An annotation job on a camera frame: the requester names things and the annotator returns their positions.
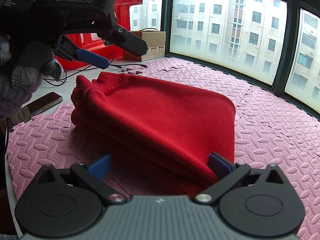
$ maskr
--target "textured foam mat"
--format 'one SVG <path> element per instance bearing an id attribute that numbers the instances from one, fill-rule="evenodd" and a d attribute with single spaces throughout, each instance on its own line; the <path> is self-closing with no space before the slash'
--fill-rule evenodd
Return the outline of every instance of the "textured foam mat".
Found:
<path id="1" fill-rule="evenodd" d="M 232 100 L 236 160 L 253 168 L 277 163 L 306 208 L 298 236 L 320 240 L 320 123 L 283 99 L 220 71 L 176 58 L 147 65 L 146 69 L 130 66 L 129 72 L 215 91 Z M 17 198 L 42 164 L 67 168 L 106 153 L 74 129 L 72 109 L 64 104 L 50 115 L 40 114 L 33 122 L 19 124 L 10 135 L 8 160 Z M 103 181 L 124 194 L 165 194 L 164 189 L 117 162 Z"/>

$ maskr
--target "red fabric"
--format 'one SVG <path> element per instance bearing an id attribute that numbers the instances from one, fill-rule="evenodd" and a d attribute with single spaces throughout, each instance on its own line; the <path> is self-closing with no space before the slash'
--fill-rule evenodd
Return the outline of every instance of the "red fabric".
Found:
<path id="1" fill-rule="evenodd" d="M 235 107 L 225 96 L 148 77 L 77 76 L 71 120 L 114 158 L 172 194 L 191 197 L 217 181 L 208 156 L 234 162 Z"/>

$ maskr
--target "phone screen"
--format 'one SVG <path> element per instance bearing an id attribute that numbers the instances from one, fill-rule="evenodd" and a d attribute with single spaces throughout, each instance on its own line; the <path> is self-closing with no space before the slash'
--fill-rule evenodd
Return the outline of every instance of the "phone screen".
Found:
<path id="1" fill-rule="evenodd" d="M 61 101 L 62 96 L 55 92 L 50 92 L 21 108 L 16 115 L 9 117 L 9 126 L 12 128 L 20 122 L 29 121 L 33 116 L 46 111 Z"/>

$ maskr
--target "hand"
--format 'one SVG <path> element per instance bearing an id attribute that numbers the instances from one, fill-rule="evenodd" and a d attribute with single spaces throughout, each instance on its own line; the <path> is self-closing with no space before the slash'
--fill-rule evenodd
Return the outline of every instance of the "hand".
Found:
<path id="1" fill-rule="evenodd" d="M 55 80 L 63 74 L 50 48 L 39 41 L 30 42 L 13 70 L 5 71 L 11 57 L 9 37 L 0 36 L 0 119 L 14 115 L 31 99 L 42 83 L 42 74 Z"/>

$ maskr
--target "ribbed gray surface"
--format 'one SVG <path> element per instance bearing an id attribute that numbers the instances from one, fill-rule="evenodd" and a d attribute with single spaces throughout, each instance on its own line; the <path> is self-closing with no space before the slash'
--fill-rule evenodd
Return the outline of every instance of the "ribbed gray surface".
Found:
<path id="1" fill-rule="evenodd" d="M 35 240 L 26 235 L 23 240 Z M 209 206 L 187 196 L 134 196 L 112 206 L 94 227 L 69 240 L 244 240 L 231 231 Z M 286 240 L 297 240 L 290 236 Z"/>

